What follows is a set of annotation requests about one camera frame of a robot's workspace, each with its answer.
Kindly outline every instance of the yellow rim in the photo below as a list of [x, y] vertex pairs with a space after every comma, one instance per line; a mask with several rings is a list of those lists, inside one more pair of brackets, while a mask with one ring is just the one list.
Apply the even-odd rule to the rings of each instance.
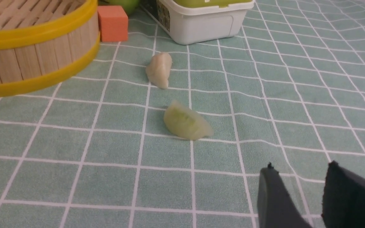
[[42, 43], [67, 34], [85, 24], [97, 11], [98, 0], [87, 0], [65, 17], [40, 25], [0, 31], [0, 50]]
[[25, 81], [0, 84], [0, 97], [37, 91], [71, 78], [73, 75], [83, 70], [95, 58], [99, 50], [99, 41], [100, 36], [98, 35], [96, 44], [87, 52], [87, 54], [58, 71]]

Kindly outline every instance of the green checkered tablecloth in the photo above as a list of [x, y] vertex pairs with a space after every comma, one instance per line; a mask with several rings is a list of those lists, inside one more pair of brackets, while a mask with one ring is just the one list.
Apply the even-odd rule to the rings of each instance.
[[[323, 228], [328, 162], [365, 177], [365, 5], [259, 0], [237, 36], [189, 46], [129, 23], [75, 77], [0, 98], [0, 228], [255, 228], [268, 162]], [[167, 90], [145, 74], [157, 52]], [[172, 136], [172, 99], [215, 135]]]

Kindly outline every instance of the green apple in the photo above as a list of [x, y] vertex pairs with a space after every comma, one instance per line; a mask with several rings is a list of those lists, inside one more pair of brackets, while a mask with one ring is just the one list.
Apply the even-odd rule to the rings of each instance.
[[100, 5], [122, 6], [129, 16], [139, 6], [140, 0], [99, 0]]

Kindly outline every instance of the orange block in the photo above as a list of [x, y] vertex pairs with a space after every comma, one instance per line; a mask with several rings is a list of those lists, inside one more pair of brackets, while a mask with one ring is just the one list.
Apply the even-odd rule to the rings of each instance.
[[128, 15], [121, 6], [98, 6], [102, 42], [128, 40]]

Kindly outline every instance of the bamboo steamer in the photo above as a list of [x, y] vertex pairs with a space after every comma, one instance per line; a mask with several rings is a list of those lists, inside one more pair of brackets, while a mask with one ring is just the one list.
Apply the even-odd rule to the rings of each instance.
[[0, 97], [43, 89], [99, 49], [97, 0], [0, 0]]

